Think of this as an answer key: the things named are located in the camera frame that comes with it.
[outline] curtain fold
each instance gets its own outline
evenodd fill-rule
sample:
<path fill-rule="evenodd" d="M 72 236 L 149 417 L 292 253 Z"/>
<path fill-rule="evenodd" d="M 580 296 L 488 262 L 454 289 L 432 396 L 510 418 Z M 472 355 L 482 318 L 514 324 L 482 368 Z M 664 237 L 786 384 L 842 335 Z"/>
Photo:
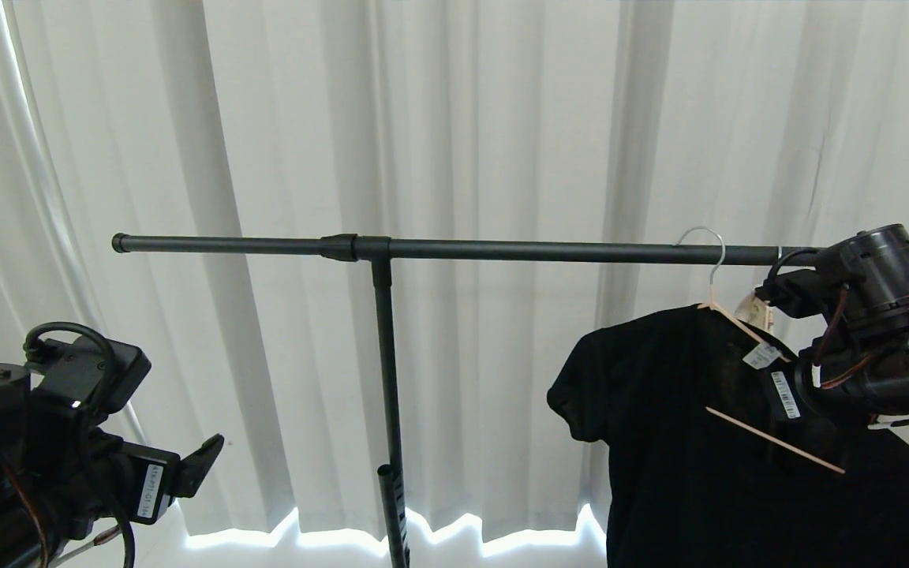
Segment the curtain fold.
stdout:
<path fill-rule="evenodd" d="M 154 370 L 115 427 L 182 454 L 227 438 L 181 504 L 191 533 L 268 532 L 296 507 L 304 532 L 382 538 L 369 269 L 117 255 L 118 231 L 673 242 L 706 224 L 829 245 L 891 222 L 909 230 L 909 3 L 0 5 L 0 360 L 44 320 L 141 346 Z M 583 503 L 604 522 L 606 448 L 570 439 L 546 388 L 587 331 L 702 301 L 709 268 L 394 269 L 408 507 L 434 529 L 477 514 L 484 540 L 570 531 Z M 764 272 L 720 270 L 719 301 Z"/>

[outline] bright light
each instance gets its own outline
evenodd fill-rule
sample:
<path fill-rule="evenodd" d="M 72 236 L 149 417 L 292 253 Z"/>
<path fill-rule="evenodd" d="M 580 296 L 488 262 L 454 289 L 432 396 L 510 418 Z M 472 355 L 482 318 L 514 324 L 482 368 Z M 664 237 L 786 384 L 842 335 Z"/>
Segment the bright light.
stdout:
<path fill-rule="evenodd" d="M 481 538 L 483 521 L 475 514 L 464 514 L 457 521 L 443 528 L 432 531 L 423 515 L 414 510 L 406 510 L 406 517 L 411 525 L 415 525 L 426 536 L 427 542 L 432 545 L 443 543 L 445 540 L 458 535 L 461 531 L 473 531 L 477 538 Z M 291 511 L 280 524 L 271 532 L 241 531 L 240 529 L 227 529 L 226 531 L 213 532 L 209 535 L 188 536 L 185 546 L 189 549 L 200 547 L 213 547 L 224 544 L 248 545 L 254 547 L 274 547 L 288 529 L 298 521 L 297 510 Z M 573 547 L 581 543 L 584 531 L 591 532 L 592 538 L 601 543 L 602 552 L 605 552 L 605 532 L 595 520 L 591 506 L 585 504 L 578 514 L 574 531 L 519 531 L 501 536 L 499 539 L 482 543 L 483 557 L 495 556 L 511 552 L 517 547 L 526 546 L 562 546 Z M 368 532 L 357 529 L 339 529 L 338 531 L 301 532 L 297 538 L 299 547 L 333 547 L 333 546 L 358 546 L 368 553 L 382 558 L 388 554 L 388 538 L 376 540 Z"/>

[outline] white sticker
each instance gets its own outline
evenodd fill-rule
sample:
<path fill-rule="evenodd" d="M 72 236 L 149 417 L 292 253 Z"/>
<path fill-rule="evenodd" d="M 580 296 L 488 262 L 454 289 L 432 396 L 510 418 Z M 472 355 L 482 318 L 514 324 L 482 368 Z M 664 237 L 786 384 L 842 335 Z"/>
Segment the white sticker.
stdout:
<path fill-rule="evenodd" d="M 778 357 L 780 357 L 780 349 L 772 345 L 760 344 L 743 357 L 743 361 L 754 369 L 762 369 L 768 367 Z"/>
<path fill-rule="evenodd" d="M 784 374 L 781 371 L 774 371 L 771 373 L 771 378 L 773 379 L 773 386 L 776 387 L 776 395 L 780 396 L 780 404 L 784 406 L 784 413 L 787 414 L 787 418 L 800 418 L 802 414 L 798 411 L 798 404 L 795 403 L 795 397 L 791 394 L 791 388 L 787 385 L 787 379 L 784 378 Z"/>
<path fill-rule="evenodd" d="M 145 468 L 145 479 L 142 480 L 142 494 L 138 515 L 142 518 L 152 518 L 156 508 L 156 494 L 159 493 L 159 481 L 163 478 L 163 466 L 149 464 Z"/>

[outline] clothes hanger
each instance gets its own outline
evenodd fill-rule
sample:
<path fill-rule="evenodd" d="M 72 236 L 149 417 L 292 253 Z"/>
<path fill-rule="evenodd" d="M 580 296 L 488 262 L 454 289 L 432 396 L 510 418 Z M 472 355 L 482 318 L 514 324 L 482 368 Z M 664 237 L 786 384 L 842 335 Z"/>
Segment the clothes hanger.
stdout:
<path fill-rule="evenodd" d="M 757 341 L 758 344 L 769 346 L 769 343 L 764 341 L 764 339 L 761 338 L 760 335 L 757 334 L 757 332 L 750 330 L 750 328 L 748 328 L 746 326 L 746 324 L 742 323 L 742 321 L 739 321 L 734 316 L 732 316 L 730 313 L 726 312 L 726 310 L 717 303 L 717 299 L 714 294 L 714 273 L 717 272 L 717 269 L 722 265 L 722 263 L 724 263 L 725 254 L 727 252 L 727 251 L 725 251 L 725 247 L 724 247 L 724 238 L 722 238 L 720 236 L 720 234 L 717 233 L 716 230 L 710 229 L 709 226 L 694 226 L 694 227 L 691 227 L 691 229 L 686 230 L 686 233 L 684 233 L 681 237 L 679 237 L 679 240 L 675 243 L 675 245 L 677 245 L 677 247 L 678 247 L 679 244 L 682 244 L 683 238 L 686 238 L 687 234 L 693 233 L 694 230 L 707 230 L 711 234 L 713 234 L 714 237 L 717 238 L 718 242 L 721 243 L 721 258 L 718 259 L 717 263 L 715 263 L 715 265 L 714 265 L 714 268 L 711 269 L 710 280 L 708 280 L 708 282 L 710 283 L 710 301 L 704 302 L 704 303 L 702 303 L 702 305 L 698 305 L 697 308 L 712 309 L 712 310 L 714 310 L 714 312 L 720 313 L 722 316 L 725 316 L 725 319 L 728 319 L 729 321 L 734 323 L 735 326 L 738 327 L 740 330 L 746 332 L 747 335 L 749 335 L 751 338 L 755 339 L 755 341 Z M 783 359 L 784 361 L 789 361 L 789 359 L 787 359 L 787 357 L 785 357 L 783 353 L 780 354 L 780 359 Z M 775 436 L 767 434 L 767 432 L 763 432 L 763 431 L 760 431 L 760 429 L 753 428 L 753 427 L 751 427 L 751 425 L 743 423 L 743 421 L 737 420 L 737 418 L 730 417 L 730 416 L 728 416 L 728 414 L 722 413 L 722 411 L 720 411 L 720 410 L 711 409 L 710 406 L 704 406 L 704 409 L 706 409 L 708 411 L 708 413 L 714 414 L 715 417 L 723 418 L 723 420 L 727 420 L 727 421 L 729 421 L 729 423 L 735 424 L 739 428 L 746 429 L 746 431 L 751 432 L 751 434 L 758 435 L 758 436 L 760 436 L 760 438 L 763 438 L 763 439 L 767 439 L 768 442 L 775 443 L 776 445 L 784 448 L 785 450 L 789 450 L 789 452 L 793 452 L 795 454 L 798 454 L 798 456 L 804 457 L 808 460 L 818 463 L 819 465 L 825 467 L 826 469 L 829 469 L 829 470 L 834 471 L 839 474 L 847 473 L 847 472 L 845 472 L 844 468 L 838 467 L 834 464 L 829 463 L 829 461 L 826 461 L 819 457 L 813 456 L 811 453 L 808 453 L 805 450 L 796 448 L 796 447 L 792 446 L 790 443 L 783 441 L 782 439 L 778 439 L 778 438 L 775 438 Z"/>
<path fill-rule="evenodd" d="M 728 313 L 728 310 L 724 309 L 723 307 L 721 307 L 721 305 L 719 305 L 719 303 L 717 303 L 717 295 L 715 295 L 715 293 L 714 293 L 714 274 L 717 273 L 717 269 L 721 267 L 722 263 L 724 263 L 724 258 L 726 256 L 726 254 L 728 254 L 728 251 L 726 251 L 726 248 L 724 247 L 724 238 L 721 237 L 721 234 L 717 233 L 716 230 L 711 229 L 711 227 L 709 227 L 709 226 L 703 226 L 702 224 L 700 226 L 693 226 L 693 227 L 690 227 L 688 230 L 686 230 L 686 233 L 684 233 L 681 237 L 679 237 L 679 240 L 675 242 L 674 247 L 678 247 L 678 245 L 681 245 L 684 238 L 686 238 L 686 235 L 693 233 L 694 230 L 708 231 L 708 233 L 713 234 L 713 236 L 717 238 L 717 241 L 719 242 L 719 244 L 721 244 L 721 258 L 718 259 L 717 263 L 715 263 L 715 265 L 714 265 L 714 268 L 711 269 L 710 280 L 708 280 L 708 282 L 710 283 L 710 301 L 706 301 L 706 302 L 702 303 L 702 305 L 698 305 L 697 307 L 699 309 L 710 309 L 710 310 L 713 310 L 714 312 L 720 313 L 722 316 L 725 317 L 726 320 L 731 321 L 732 324 L 734 324 L 736 327 L 738 327 L 740 330 L 742 330 L 744 332 L 744 334 L 748 335 L 748 337 L 755 339 L 755 342 L 757 342 L 758 344 L 762 344 L 764 346 L 770 346 L 769 342 L 767 342 L 765 339 L 760 337 L 760 334 L 757 334 L 757 332 L 751 330 L 749 327 L 746 326 L 745 323 L 742 323 L 742 321 L 740 321 L 739 319 L 736 319 L 735 316 Z M 785 357 L 785 355 L 783 353 L 780 353 L 780 350 L 778 351 L 778 353 L 779 353 L 778 358 L 780 358 L 782 361 L 786 361 L 786 362 L 790 361 L 790 359 L 787 359 L 787 357 Z"/>

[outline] hanger bar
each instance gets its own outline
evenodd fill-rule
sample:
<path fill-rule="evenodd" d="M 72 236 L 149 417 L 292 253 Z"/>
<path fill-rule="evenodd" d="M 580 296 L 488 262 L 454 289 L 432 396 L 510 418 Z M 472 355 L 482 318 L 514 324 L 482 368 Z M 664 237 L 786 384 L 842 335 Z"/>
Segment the hanger bar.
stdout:
<path fill-rule="evenodd" d="M 117 252 L 231 252 L 252 255 L 307 255 L 354 262 L 383 259 L 544 261 L 576 263 L 684 263 L 712 265 L 717 245 L 642 245 L 622 242 L 430 241 L 417 238 L 335 234 L 322 238 L 145 237 L 115 234 Z M 805 247 L 780 247 L 787 256 Z M 729 245 L 724 263 L 771 266 L 778 247 Z M 787 266 L 812 266 L 815 254 L 793 256 Z"/>

